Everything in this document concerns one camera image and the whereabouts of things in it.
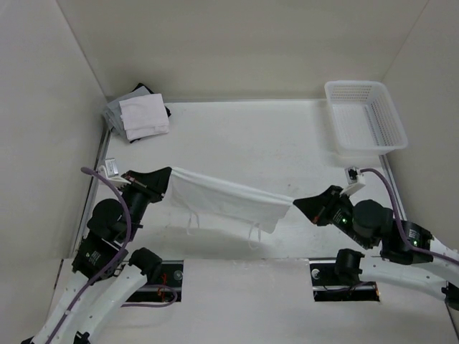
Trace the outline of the folded black tank top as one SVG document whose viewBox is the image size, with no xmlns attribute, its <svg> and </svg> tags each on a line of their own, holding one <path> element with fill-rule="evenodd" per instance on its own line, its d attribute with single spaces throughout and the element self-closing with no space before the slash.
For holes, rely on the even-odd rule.
<svg viewBox="0 0 459 344">
<path fill-rule="evenodd" d="M 146 85 L 144 85 L 143 83 L 139 82 L 133 89 L 132 89 L 132 92 L 136 91 L 136 90 L 143 90 L 143 91 L 146 91 L 148 94 L 152 95 L 154 94 L 154 91 L 152 91 L 149 87 L 147 87 Z M 166 114 L 167 116 L 170 118 L 171 117 L 171 111 L 168 107 L 165 106 L 165 110 L 166 110 Z"/>
</svg>

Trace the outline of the folded grey tank top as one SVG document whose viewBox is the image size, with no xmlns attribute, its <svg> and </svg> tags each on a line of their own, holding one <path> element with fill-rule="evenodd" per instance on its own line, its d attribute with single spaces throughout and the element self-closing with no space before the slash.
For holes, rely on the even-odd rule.
<svg viewBox="0 0 459 344">
<path fill-rule="evenodd" d="M 141 97 L 144 95 L 150 95 L 146 91 L 143 90 L 136 90 L 134 92 L 130 92 L 126 95 L 118 97 L 111 102 L 109 102 L 103 112 L 102 116 L 104 117 L 105 121 L 108 124 L 110 131 L 114 135 L 119 135 L 123 139 L 127 140 L 127 135 L 123 126 L 123 121 L 121 120 L 121 108 L 120 102 L 123 100 L 128 100 L 134 97 Z"/>
</svg>

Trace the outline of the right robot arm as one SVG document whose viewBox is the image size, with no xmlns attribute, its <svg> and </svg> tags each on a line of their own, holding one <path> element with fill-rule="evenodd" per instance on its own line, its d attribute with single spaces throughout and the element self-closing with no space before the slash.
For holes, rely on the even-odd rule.
<svg viewBox="0 0 459 344">
<path fill-rule="evenodd" d="M 293 205 L 313 225 L 333 225 L 361 248 L 381 249 L 378 257 L 340 249 L 333 264 L 312 267 L 314 285 L 350 292 L 362 284 L 383 282 L 422 291 L 458 309 L 458 266 L 448 252 L 432 249 L 436 241 L 428 230 L 397 220 L 392 209 L 374 200 L 353 204 L 339 186 L 296 199 Z"/>
</svg>

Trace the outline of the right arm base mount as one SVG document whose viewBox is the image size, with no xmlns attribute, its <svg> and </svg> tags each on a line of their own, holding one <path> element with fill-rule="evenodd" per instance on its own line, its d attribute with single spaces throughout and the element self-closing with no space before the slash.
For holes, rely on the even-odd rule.
<svg viewBox="0 0 459 344">
<path fill-rule="evenodd" d="M 379 302 L 375 282 L 357 282 L 346 285 L 335 275 L 335 261 L 310 260 L 312 294 L 315 302 Z"/>
</svg>

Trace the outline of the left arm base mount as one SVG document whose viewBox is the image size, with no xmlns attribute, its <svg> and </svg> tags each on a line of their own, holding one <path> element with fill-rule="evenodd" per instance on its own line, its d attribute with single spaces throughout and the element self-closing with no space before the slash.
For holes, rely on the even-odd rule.
<svg viewBox="0 0 459 344">
<path fill-rule="evenodd" d="M 183 280 L 184 261 L 165 261 L 157 278 L 134 292 L 126 302 L 154 305 L 181 302 Z"/>
</svg>

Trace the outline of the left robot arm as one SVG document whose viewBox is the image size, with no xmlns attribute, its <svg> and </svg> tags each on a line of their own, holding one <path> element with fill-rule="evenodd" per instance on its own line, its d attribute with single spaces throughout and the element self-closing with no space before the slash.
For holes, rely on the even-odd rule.
<svg viewBox="0 0 459 344">
<path fill-rule="evenodd" d="M 138 288 L 154 285 L 161 277 L 162 259 L 157 254 L 145 247 L 130 253 L 126 247 L 142 227 L 148 206 L 163 200 L 172 169 L 128 171 L 118 178 L 86 167 L 81 171 L 115 196 L 94 207 L 65 291 L 46 323 L 26 343 L 94 343 L 113 312 Z"/>
</svg>

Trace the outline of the white plastic basket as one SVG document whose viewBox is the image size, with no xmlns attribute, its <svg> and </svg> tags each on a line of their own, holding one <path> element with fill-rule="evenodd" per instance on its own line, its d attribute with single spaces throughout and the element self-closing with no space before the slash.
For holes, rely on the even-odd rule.
<svg viewBox="0 0 459 344">
<path fill-rule="evenodd" d="M 408 139 L 386 86 L 363 80 L 324 85 L 336 150 L 343 156 L 380 156 L 405 149 Z"/>
</svg>

